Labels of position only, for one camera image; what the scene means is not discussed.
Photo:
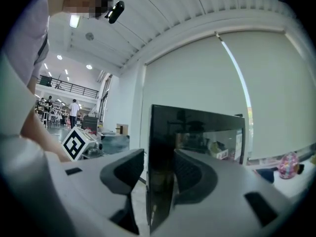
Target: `black camera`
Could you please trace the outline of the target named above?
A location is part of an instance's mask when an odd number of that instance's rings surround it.
[[[111,10],[107,12],[105,15],[105,18],[108,19],[110,24],[113,24],[117,21],[119,16],[122,14],[122,12],[125,9],[125,4],[123,1],[118,1]]]

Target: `railing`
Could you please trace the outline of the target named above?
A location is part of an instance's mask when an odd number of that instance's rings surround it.
[[[59,89],[62,91],[76,93],[79,95],[92,97],[92,98],[97,98],[97,95],[98,95],[97,90],[85,88],[73,83],[69,83],[67,81],[61,81],[61,80],[58,80],[52,77],[43,76],[43,75],[40,75],[37,83],[40,85],[47,86],[47,87],[52,87],[52,88]]]

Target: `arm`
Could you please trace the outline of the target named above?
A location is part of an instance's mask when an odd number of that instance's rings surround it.
[[[28,89],[34,94],[37,79],[32,77]],[[69,161],[61,144],[53,138],[45,129],[42,122],[31,110],[23,125],[21,135],[37,142],[45,151],[50,151],[58,155],[61,162]]]

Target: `ceiling light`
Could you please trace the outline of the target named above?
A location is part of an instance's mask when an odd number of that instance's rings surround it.
[[[69,26],[72,28],[77,28],[79,24],[80,16],[78,15],[71,15]]]

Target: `balcony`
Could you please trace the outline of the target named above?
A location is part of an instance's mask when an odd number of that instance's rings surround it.
[[[73,83],[69,83],[67,81],[61,81],[52,77],[46,77],[40,75],[39,79],[37,80],[37,84],[52,87],[55,89],[59,89],[66,92],[75,93],[82,96],[87,96],[91,98],[97,98],[98,91],[94,89],[89,89],[86,87],[82,87]]]

